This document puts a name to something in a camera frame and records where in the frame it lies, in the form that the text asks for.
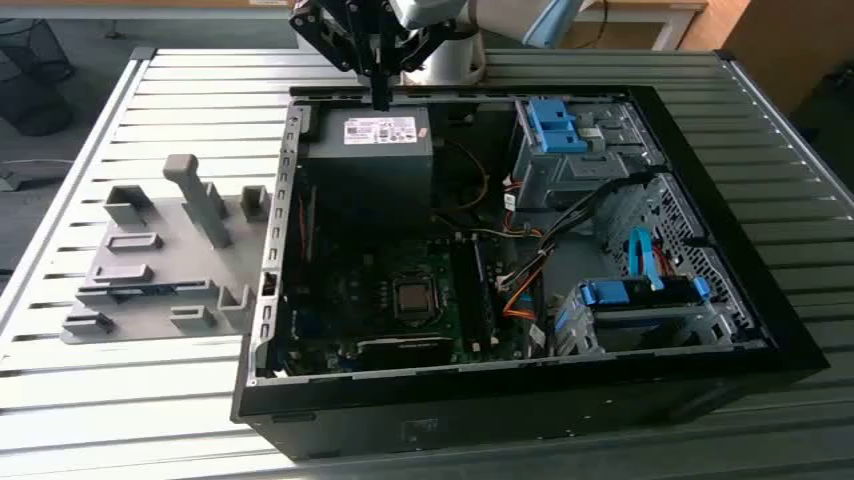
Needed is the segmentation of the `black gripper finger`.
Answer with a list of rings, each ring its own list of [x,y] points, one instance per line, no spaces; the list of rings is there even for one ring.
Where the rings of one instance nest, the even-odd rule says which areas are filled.
[[[382,109],[382,72],[376,49],[357,55],[345,32],[321,6],[322,1],[296,1],[289,25],[302,40],[342,72],[353,71],[369,87],[370,104]]]
[[[404,41],[393,32],[382,34],[382,109],[389,108],[394,77],[417,70],[444,41],[442,27],[418,29]]]

